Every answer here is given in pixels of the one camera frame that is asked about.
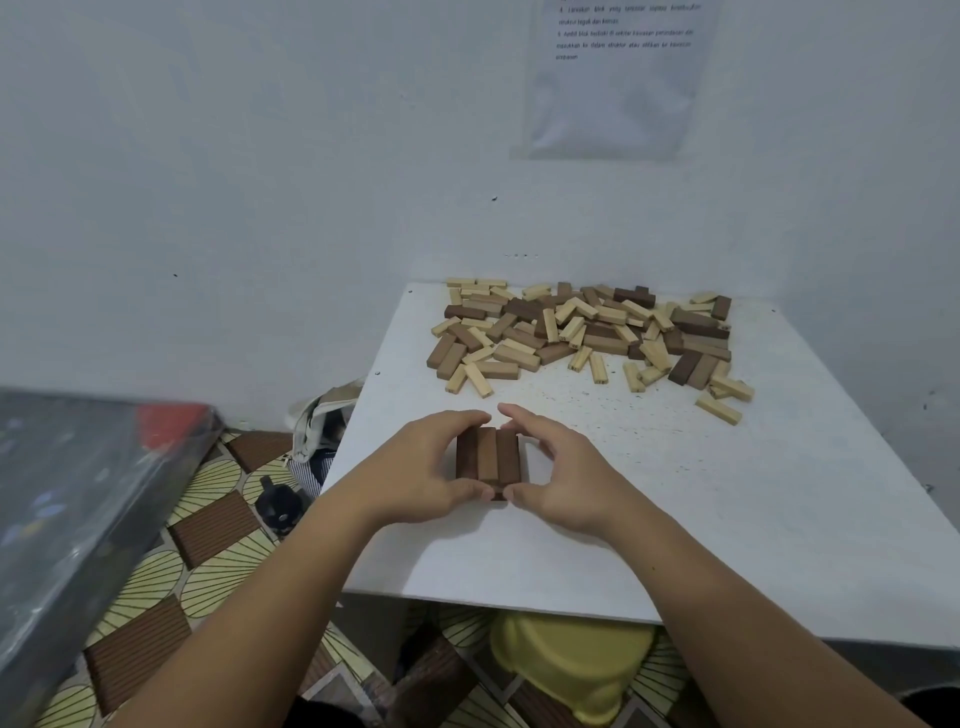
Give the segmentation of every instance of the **hand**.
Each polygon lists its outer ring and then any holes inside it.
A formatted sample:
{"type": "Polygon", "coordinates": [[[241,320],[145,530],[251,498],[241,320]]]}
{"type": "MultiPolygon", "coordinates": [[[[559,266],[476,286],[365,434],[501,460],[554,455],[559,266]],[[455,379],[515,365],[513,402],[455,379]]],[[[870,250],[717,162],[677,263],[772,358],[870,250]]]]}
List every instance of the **hand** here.
{"type": "Polygon", "coordinates": [[[614,517],[645,500],[585,435],[517,404],[500,404],[498,409],[511,418],[504,429],[537,438],[553,460],[546,485],[515,483],[504,489],[504,497],[514,505],[571,531],[608,540],[614,517]]]}
{"type": "Polygon", "coordinates": [[[440,473],[444,451],[468,427],[490,421],[479,410],[447,410],[400,428],[366,460],[332,488],[372,519],[374,527],[419,523],[445,516],[468,500],[493,498],[493,488],[479,480],[448,481],[440,473]]]}

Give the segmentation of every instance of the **left hand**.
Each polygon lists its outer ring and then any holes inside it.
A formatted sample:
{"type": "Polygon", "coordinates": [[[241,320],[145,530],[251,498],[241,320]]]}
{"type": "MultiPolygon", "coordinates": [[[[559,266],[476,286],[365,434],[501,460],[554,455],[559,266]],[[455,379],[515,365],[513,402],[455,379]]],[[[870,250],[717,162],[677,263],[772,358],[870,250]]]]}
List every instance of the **left hand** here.
{"type": "Polygon", "coordinates": [[[328,494],[347,499],[376,528],[431,521],[468,500],[490,500],[493,488],[486,483],[445,480],[440,472],[450,441],[468,427],[489,421],[489,414],[473,409],[447,410],[407,423],[328,494]]]}

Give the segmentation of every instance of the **forearm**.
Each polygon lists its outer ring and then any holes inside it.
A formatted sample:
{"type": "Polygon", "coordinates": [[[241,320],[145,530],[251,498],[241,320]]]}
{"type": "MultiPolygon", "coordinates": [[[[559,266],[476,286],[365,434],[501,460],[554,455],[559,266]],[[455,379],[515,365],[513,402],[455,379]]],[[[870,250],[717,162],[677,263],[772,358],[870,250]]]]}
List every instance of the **forearm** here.
{"type": "Polygon", "coordinates": [[[923,725],[645,497],[609,541],[726,728],[923,725]]]}
{"type": "Polygon", "coordinates": [[[334,489],[117,715],[118,728],[265,728],[285,718],[375,526],[334,489]]]}

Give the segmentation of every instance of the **light wooden block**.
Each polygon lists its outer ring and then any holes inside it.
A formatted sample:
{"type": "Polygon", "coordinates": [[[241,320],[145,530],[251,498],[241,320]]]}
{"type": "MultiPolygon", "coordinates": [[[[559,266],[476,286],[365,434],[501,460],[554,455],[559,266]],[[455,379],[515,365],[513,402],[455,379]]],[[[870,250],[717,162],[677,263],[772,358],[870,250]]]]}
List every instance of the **light wooden block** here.
{"type": "Polygon", "coordinates": [[[616,331],[616,335],[628,344],[633,344],[634,342],[640,340],[640,338],[633,333],[628,326],[614,326],[613,329],[616,331]]]}
{"type": "Polygon", "coordinates": [[[621,305],[631,316],[635,316],[640,321],[646,321],[651,316],[654,315],[654,312],[649,308],[644,308],[639,303],[634,303],[633,301],[623,301],[621,305]]]}
{"type": "Polygon", "coordinates": [[[585,319],[590,319],[592,321],[597,317],[597,309],[585,301],[581,301],[580,299],[570,299],[568,303],[573,303],[576,309],[583,314],[585,319]]]}
{"type": "Polygon", "coordinates": [[[737,412],[730,406],[727,406],[722,401],[717,401],[709,395],[709,392],[704,392],[700,397],[697,398],[696,404],[701,409],[706,409],[711,415],[719,417],[725,423],[730,425],[736,425],[743,419],[743,413],[737,412]]]}
{"type": "Polygon", "coordinates": [[[674,323],[670,321],[670,317],[663,313],[663,311],[654,309],[654,322],[660,327],[661,331],[673,330],[674,323]]]}
{"type": "Polygon", "coordinates": [[[483,329],[477,327],[470,327],[468,329],[470,333],[477,337],[477,341],[483,344],[485,347],[495,346],[495,343],[490,340],[490,337],[483,332],[483,329]]]}
{"type": "Polygon", "coordinates": [[[570,363],[566,365],[567,369],[572,369],[574,372],[580,373],[584,370],[584,365],[590,359],[590,355],[593,353],[593,349],[590,347],[582,347],[573,358],[570,359],[570,363]]]}
{"type": "Polygon", "coordinates": [[[546,328],[548,344],[556,344],[560,341],[560,333],[557,331],[557,314],[550,308],[543,310],[543,326],[546,328]]]}
{"type": "Polygon", "coordinates": [[[444,321],[442,324],[437,324],[436,326],[431,328],[430,333],[432,333],[434,336],[443,336],[444,332],[448,328],[452,327],[454,324],[460,324],[460,323],[462,323],[460,319],[457,318],[456,316],[453,316],[452,318],[449,318],[446,321],[444,321]]]}
{"type": "Polygon", "coordinates": [[[480,370],[477,369],[476,364],[465,364],[464,368],[467,370],[467,379],[470,380],[470,384],[473,385],[477,394],[480,395],[480,399],[485,400],[493,394],[493,388],[490,386],[490,383],[487,382],[487,379],[480,374],[480,370]]]}
{"type": "Polygon", "coordinates": [[[528,372],[535,372],[540,368],[540,357],[535,356],[530,353],[524,353],[513,347],[506,346],[507,342],[503,342],[496,348],[493,352],[493,358],[497,361],[507,361],[517,364],[520,369],[525,369],[528,372]]]}
{"type": "Polygon", "coordinates": [[[623,362],[623,376],[627,379],[627,387],[634,394],[642,394],[647,391],[647,385],[640,381],[640,369],[635,361],[623,362]]]}
{"type": "Polygon", "coordinates": [[[467,381],[467,367],[461,364],[457,367],[453,376],[446,381],[444,389],[451,395],[459,395],[460,390],[464,388],[465,381],[467,381]]]}
{"type": "Polygon", "coordinates": [[[560,340],[569,342],[581,328],[585,326],[583,316],[574,316],[570,319],[570,323],[564,327],[564,330],[560,332],[560,340]]]}
{"type": "Polygon", "coordinates": [[[503,339],[503,341],[500,342],[500,346],[510,347],[511,349],[516,349],[518,352],[523,352],[523,353],[530,353],[530,354],[537,353],[537,350],[534,349],[533,347],[528,347],[526,344],[521,344],[520,342],[514,339],[503,339]]]}
{"type": "Polygon", "coordinates": [[[710,303],[711,301],[715,301],[716,297],[719,295],[720,295],[719,293],[715,293],[714,291],[701,291],[700,293],[695,293],[692,296],[690,296],[690,302],[691,303],[710,303]]]}
{"type": "Polygon", "coordinates": [[[477,369],[487,379],[520,379],[520,367],[509,361],[478,361],[477,369]]]}
{"type": "Polygon", "coordinates": [[[744,384],[742,381],[730,379],[726,376],[717,376],[715,370],[710,378],[710,384],[730,392],[738,400],[752,401],[754,398],[754,388],[749,384],[744,384]]]}
{"type": "Polygon", "coordinates": [[[478,349],[474,353],[469,353],[463,358],[464,364],[475,364],[478,361],[483,361],[484,359],[489,359],[493,356],[493,346],[488,346],[484,349],[478,349]]]}
{"type": "Polygon", "coordinates": [[[603,355],[594,352],[590,355],[590,374],[593,376],[594,384],[606,384],[610,381],[607,378],[607,367],[603,363],[603,355]]]}

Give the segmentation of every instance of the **white wall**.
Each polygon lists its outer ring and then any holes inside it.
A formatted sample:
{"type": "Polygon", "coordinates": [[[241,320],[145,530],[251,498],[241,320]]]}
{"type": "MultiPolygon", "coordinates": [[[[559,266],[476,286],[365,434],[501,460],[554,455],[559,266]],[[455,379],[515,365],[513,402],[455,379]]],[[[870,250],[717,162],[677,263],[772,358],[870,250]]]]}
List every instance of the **white wall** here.
{"type": "Polygon", "coordinates": [[[716,287],[960,522],[955,1],[727,0],[657,165],[509,159],[529,3],[5,0],[0,381],[277,426],[410,278],[716,287]]]}

